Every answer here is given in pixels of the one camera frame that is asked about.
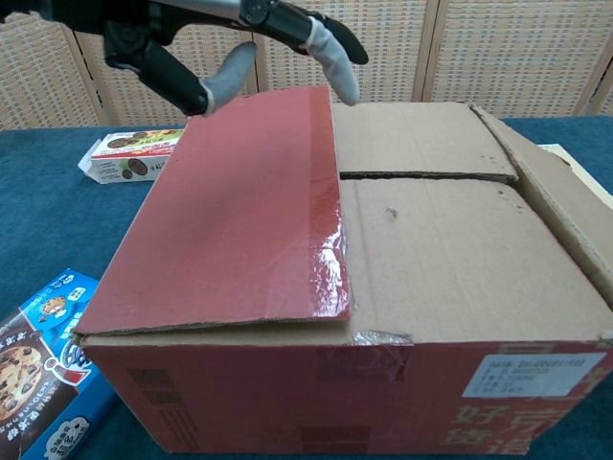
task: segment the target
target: red box flap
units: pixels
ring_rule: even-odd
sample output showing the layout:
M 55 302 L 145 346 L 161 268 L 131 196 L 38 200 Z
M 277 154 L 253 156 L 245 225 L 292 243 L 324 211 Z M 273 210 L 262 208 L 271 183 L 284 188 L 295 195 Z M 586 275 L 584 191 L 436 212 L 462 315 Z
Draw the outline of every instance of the red box flap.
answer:
M 328 89 L 293 89 L 190 120 L 77 332 L 347 319 L 349 304 Z

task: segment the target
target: cardboard box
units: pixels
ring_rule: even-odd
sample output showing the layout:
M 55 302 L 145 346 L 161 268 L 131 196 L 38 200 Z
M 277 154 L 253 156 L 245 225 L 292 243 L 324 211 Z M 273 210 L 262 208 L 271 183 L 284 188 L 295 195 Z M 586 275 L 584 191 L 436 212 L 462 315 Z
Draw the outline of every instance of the cardboard box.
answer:
M 70 340 L 98 282 L 67 269 L 0 328 L 0 452 L 63 460 L 96 428 L 115 392 Z
M 80 344 L 169 451 L 526 452 L 613 367 L 613 213 L 559 158 L 478 107 L 336 106 L 332 136 L 318 91 L 190 121 Z M 246 134 L 229 135 L 235 126 Z M 200 138 L 219 154 L 202 155 Z M 309 164 L 290 163 L 313 171 L 334 142 L 351 317 L 313 322 L 287 289 L 274 315 L 236 309 L 254 279 L 275 299 L 274 258 L 240 277 L 227 265 L 202 273 L 199 246 L 214 235 L 234 261 L 260 257 L 256 244 L 232 246 L 258 208 L 245 206 L 241 225 L 224 207 L 285 195 L 270 177 L 295 172 L 270 149 L 308 146 Z M 259 174 L 265 187 L 239 186 Z M 285 230 L 270 230 L 284 237 L 279 254 L 293 250 Z
M 96 142 L 79 168 L 101 184 L 155 180 L 183 129 L 116 132 Z

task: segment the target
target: robotic hand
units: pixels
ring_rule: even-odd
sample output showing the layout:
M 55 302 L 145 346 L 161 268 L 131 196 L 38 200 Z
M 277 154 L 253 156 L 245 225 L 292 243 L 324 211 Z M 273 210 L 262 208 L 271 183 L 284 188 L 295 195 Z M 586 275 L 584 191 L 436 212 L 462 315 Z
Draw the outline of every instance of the robotic hand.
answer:
M 267 35 L 319 61 L 341 101 L 357 104 L 351 63 L 368 55 L 342 23 L 282 0 L 0 0 L 0 22 L 11 12 L 38 12 L 77 32 L 102 35 L 108 65 L 129 69 L 183 113 L 210 115 L 242 88 L 256 56 L 243 43 L 216 75 L 199 80 L 164 46 L 188 24 L 211 24 Z

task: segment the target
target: snack box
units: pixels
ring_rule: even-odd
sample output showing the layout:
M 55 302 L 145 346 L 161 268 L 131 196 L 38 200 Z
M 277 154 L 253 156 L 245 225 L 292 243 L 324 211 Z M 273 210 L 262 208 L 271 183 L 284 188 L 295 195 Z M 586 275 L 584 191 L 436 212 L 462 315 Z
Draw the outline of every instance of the snack box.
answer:
M 116 132 L 98 140 L 79 168 L 101 184 L 155 180 L 183 129 Z
M 116 401 L 71 341 L 98 282 L 66 269 L 0 327 L 0 457 L 64 460 Z

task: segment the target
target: table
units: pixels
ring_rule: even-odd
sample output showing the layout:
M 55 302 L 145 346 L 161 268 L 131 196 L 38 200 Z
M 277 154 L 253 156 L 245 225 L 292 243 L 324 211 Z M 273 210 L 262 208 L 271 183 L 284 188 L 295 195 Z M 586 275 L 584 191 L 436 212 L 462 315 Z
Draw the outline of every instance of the table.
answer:
M 613 191 L 613 118 L 512 119 L 507 123 L 537 144 L 561 144 L 603 187 Z M 98 138 L 120 130 L 135 128 L 0 132 L 0 234 L 4 237 L 0 244 L 0 315 L 14 311 L 66 267 L 94 278 L 102 276 L 151 184 L 99 185 L 85 177 L 77 163 Z M 526 458 L 608 460 L 613 456 L 611 414 L 613 376 L 538 439 Z M 212 456 L 164 453 L 122 403 L 75 456 L 76 460 L 205 457 L 211 460 Z M 265 456 L 253 457 L 263 460 Z

